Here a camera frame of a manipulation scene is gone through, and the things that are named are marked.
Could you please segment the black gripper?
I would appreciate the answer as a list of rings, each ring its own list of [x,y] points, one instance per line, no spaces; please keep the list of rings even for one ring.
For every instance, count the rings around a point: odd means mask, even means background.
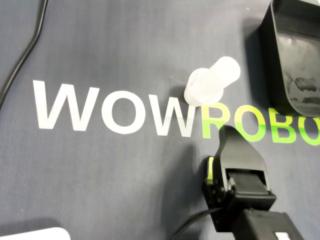
[[[207,207],[218,209],[210,214],[217,232],[231,232],[244,210],[268,211],[277,199],[263,157],[230,125],[219,130],[219,147],[207,158],[201,188]]]

